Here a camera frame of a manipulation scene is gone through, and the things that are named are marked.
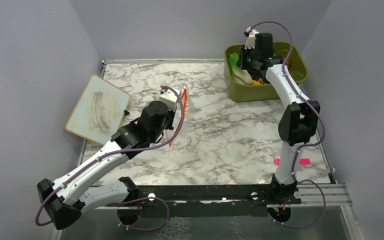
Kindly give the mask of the green toy lettuce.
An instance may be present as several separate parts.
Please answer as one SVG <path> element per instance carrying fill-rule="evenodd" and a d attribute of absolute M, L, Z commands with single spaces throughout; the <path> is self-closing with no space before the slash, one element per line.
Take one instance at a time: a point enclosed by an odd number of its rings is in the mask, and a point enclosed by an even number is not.
<path fill-rule="evenodd" d="M 247 70 L 237 66 L 239 55 L 234 52 L 228 56 L 227 63 L 230 69 L 230 74 L 234 82 L 240 85 L 249 86 L 252 83 L 252 77 Z"/>

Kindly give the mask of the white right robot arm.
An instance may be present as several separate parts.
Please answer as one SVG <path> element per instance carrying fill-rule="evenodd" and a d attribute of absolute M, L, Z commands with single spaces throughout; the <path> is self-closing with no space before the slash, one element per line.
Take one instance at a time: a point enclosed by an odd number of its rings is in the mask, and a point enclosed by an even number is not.
<path fill-rule="evenodd" d="M 272 34 L 248 29 L 245 36 L 237 66 L 243 70 L 259 71 L 274 87 L 284 106 L 278 124 L 282 140 L 280 162 L 266 194 L 272 202 L 280 204 L 297 190 L 296 171 L 301 148 L 316 133 L 320 104 L 310 100 L 299 89 L 287 68 L 287 60 L 275 55 Z"/>

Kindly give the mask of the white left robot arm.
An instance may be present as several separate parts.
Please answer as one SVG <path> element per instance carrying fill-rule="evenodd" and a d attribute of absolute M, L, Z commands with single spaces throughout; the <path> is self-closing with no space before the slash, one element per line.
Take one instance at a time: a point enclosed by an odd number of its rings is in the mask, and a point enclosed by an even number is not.
<path fill-rule="evenodd" d="M 53 224 L 62 230 L 75 223 L 90 206 L 84 194 L 109 171 L 144 151 L 167 145 L 161 143 L 165 130 L 173 130 L 179 100 L 154 100 L 140 117 L 120 127 L 99 152 L 63 176 L 42 179 L 36 185 L 41 205 L 35 224 Z"/>

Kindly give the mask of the clear zip bag orange zipper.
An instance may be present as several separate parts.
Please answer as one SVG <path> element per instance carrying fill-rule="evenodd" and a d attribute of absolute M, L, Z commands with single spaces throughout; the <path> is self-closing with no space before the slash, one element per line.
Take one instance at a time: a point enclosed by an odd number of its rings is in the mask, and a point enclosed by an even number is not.
<path fill-rule="evenodd" d="M 179 120 L 181 119 L 181 113 L 183 113 L 183 122 L 182 126 L 174 140 L 170 141 L 168 147 L 171 148 L 184 142 L 189 133 L 192 131 L 191 124 L 194 119 L 195 105 L 191 96 L 191 91 L 187 83 L 183 85 L 183 90 L 180 92 L 180 100 L 182 102 L 181 111 L 178 108 L 176 111 L 175 119 L 173 126 L 177 127 L 176 131 L 179 129 Z"/>

